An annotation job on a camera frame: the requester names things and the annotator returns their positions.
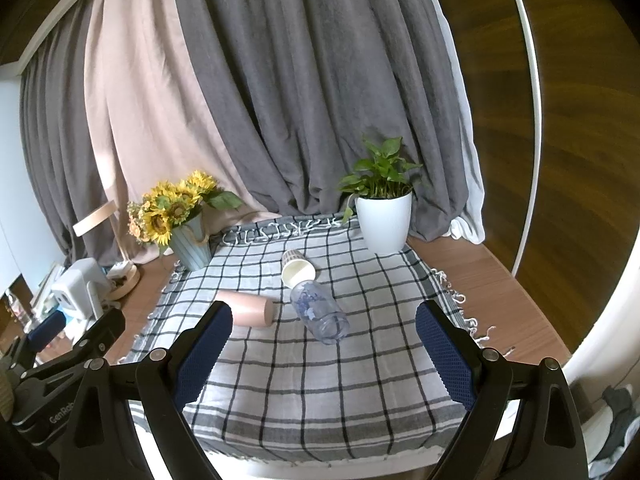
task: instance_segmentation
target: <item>bolt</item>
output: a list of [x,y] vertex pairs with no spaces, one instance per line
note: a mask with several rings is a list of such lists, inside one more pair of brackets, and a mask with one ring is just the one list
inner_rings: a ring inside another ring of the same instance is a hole
[[152,361],[162,361],[166,356],[166,350],[164,348],[156,348],[149,353],[149,359]]
[[91,360],[91,364],[89,364],[89,368],[91,368],[91,370],[99,370],[100,368],[102,368],[103,364],[104,364],[104,359],[98,357],[97,359]]
[[558,361],[556,361],[552,357],[545,358],[545,366],[549,368],[549,370],[558,370],[558,368],[560,367]]
[[495,348],[485,348],[482,350],[482,357],[484,357],[487,361],[497,361],[500,358],[500,352],[498,352]]

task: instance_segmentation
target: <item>pink cup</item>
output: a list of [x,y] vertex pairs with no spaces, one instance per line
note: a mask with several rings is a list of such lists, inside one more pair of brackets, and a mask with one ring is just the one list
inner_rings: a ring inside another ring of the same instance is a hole
[[214,299],[231,307],[235,326],[266,327],[273,322],[273,301],[263,296],[219,290]]

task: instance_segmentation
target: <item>checkered cloth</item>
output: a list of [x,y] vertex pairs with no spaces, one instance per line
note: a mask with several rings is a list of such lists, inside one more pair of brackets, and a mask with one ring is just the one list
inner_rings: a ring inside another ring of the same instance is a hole
[[[200,398],[184,417],[205,450],[288,462],[348,460],[440,446],[465,410],[453,402],[415,332],[415,309],[436,299],[465,326],[436,272],[409,247],[376,256],[357,218],[288,217],[234,227],[213,241],[211,263],[174,272],[126,362],[168,348],[219,289],[271,298],[268,328],[236,326]],[[297,249],[348,314],[340,344],[314,340],[289,303],[280,257]],[[147,427],[139,404],[137,423]]]

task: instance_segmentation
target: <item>potted plant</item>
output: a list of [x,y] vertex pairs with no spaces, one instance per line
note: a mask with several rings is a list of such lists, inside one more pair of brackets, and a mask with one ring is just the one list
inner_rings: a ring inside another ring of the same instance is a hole
[[178,184],[159,182],[140,203],[129,202],[129,233],[140,243],[156,243],[160,254],[171,247],[188,270],[199,270],[211,261],[203,204],[235,209],[242,200],[221,189],[209,174],[194,171]]
[[349,202],[356,196],[362,235],[376,254],[401,251],[409,232],[413,186],[407,173],[422,165],[399,155],[401,143],[402,137],[387,139],[381,146],[364,139],[371,158],[356,162],[353,173],[340,181],[340,190],[351,193],[343,221],[353,214]]

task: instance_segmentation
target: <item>white flower pot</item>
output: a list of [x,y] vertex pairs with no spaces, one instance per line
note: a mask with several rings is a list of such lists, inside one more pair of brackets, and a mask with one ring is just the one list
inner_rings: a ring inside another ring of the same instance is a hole
[[360,229],[371,251],[393,254],[404,248],[411,221],[411,200],[411,193],[391,199],[356,199]]

